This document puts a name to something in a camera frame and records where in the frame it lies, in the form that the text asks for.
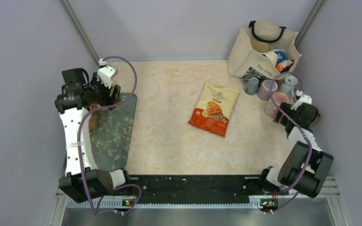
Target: white bracket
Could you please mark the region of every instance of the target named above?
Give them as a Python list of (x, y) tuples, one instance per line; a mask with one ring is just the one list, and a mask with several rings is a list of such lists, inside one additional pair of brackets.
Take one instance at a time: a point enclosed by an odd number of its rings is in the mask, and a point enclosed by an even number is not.
[(62, 120), (63, 127), (65, 128), (66, 136), (66, 175), (67, 173), (71, 173), (72, 175), (81, 173), (80, 159), (78, 156), (79, 145), (81, 146), (83, 153), (82, 159), (84, 161), (84, 167), (89, 167), (91, 170), (98, 168), (92, 155), (90, 133), (88, 130), (88, 121), (90, 116), (88, 116), (85, 120), (86, 123), (82, 127), (80, 143), (77, 143), (77, 132), (80, 127), (79, 123), (87, 113), (88, 110), (84, 107), (80, 110), (77, 110), (75, 107), (65, 110), (64, 114), (60, 114), (60, 119)]
[(300, 98), (292, 105), (292, 110), (296, 111), (302, 103), (312, 104), (312, 98), (309, 95), (303, 94), (302, 91), (297, 90), (296, 96)]
[[(314, 137), (314, 134), (311, 133), (308, 130), (302, 129), (306, 137), (309, 139), (310, 143), (312, 144), (312, 149), (322, 152), (322, 149), (318, 147), (316, 143), (316, 138)], [(306, 140), (303, 138), (302, 133), (299, 131), (297, 127), (292, 128), (291, 132), (288, 135), (288, 140), (292, 141), (293, 143), (296, 143), (297, 141), (300, 141), (302, 143), (305, 143), (308, 145)]]
[(112, 79), (117, 75), (117, 68), (106, 65), (98, 70), (98, 80), (107, 88), (112, 87)]

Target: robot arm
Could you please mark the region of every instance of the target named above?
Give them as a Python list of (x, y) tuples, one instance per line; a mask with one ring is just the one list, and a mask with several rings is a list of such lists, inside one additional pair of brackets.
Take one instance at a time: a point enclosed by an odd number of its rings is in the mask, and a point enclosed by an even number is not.
[[(309, 95), (303, 94), (301, 91), (296, 92), (298, 100), (293, 104), (281, 103), (280, 108), (286, 112), (302, 129), (304, 136), (312, 145), (312, 154), (308, 167), (305, 169), (299, 182), (296, 184), (292, 192), (299, 192), (309, 197), (316, 197), (325, 182), (334, 157), (323, 152), (318, 147), (314, 134), (309, 129), (310, 124), (314, 121), (318, 114), (318, 110), (312, 105), (312, 99)], [(281, 185), (290, 186), (297, 179), (302, 165), (305, 162), (309, 145), (304, 139), (300, 130), (295, 127), (281, 112), (277, 113), (274, 122), (280, 122), (285, 126), (287, 138), (295, 143), (294, 148), (285, 160), (280, 169), (268, 167), (262, 171), (260, 176), (261, 183), (265, 190), (279, 191)]]
[(81, 146), (84, 170), (92, 198), (111, 194), (113, 188), (124, 184), (127, 178), (127, 172), (122, 169), (112, 172), (98, 169), (91, 149), (87, 123), (90, 117), (82, 127), (80, 143), (77, 142), (81, 120), (88, 114), (92, 103), (107, 106), (120, 101), (120, 86), (112, 84), (112, 79), (117, 73), (116, 68), (101, 65), (90, 82), (85, 81), (84, 72), (85, 70), (81, 68), (63, 71), (65, 85), (62, 87), (62, 94), (58, 95), (55, 101), (65, 130), (67, 151), (66, 176), (59, 180), (59, 188), (76, 202), (87, 199), (82, 186), (78, 146)]

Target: brown object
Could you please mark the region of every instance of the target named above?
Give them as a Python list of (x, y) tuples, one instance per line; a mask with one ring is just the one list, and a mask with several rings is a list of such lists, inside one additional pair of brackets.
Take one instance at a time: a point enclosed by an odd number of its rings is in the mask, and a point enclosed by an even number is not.
[(189, 124), (224, 137), (238, 93), (206, 82)]
[(261, 41), (250, 41), (252, 49), (256, 50), (259, 53), (267, 53), (269, 44)]
[(318, 114), (316, 115), (316, 118), (314, 119), (314, 121), (310, 124), (309, 129), (313, 128), (313, 126), (315, 126), (320, 119), (321, 119), (321, 114), (318, 113)]
[[(90, 105), (90, 110), (98, 108), (98, 104), (94, 103)], [(92, 114), (90, 120), (88, 121), (89, 131), (96, 129), (98, 127), (98, 119), (97, 117)]]

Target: pink mug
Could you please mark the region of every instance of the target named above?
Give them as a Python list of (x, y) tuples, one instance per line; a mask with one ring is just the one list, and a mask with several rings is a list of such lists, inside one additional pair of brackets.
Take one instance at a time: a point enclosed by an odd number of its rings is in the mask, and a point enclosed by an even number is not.
[[(272, 95), (272, 98), (274, 99), (275, 103), (280, 106), (282, 102), (288, 103), (289, 99), (288, 96), (277, 92)], [(278, 109), (275, 106), (275, 104), (272, 102), (271, 98), (269, 100), (269, 103), (266, 104), (266, 107), (264, 107), (264, 113), (269, 116), (270, 118), (275, 118), (277, 115)]]

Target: cable tie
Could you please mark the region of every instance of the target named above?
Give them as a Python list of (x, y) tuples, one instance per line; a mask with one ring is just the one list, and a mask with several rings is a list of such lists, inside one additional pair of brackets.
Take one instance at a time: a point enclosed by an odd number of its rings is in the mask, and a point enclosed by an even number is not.
[(71, 142), (69, 145), (66, 145), (66, 150), (73, 147), (78, 147), (84, 145), (84, 142)]

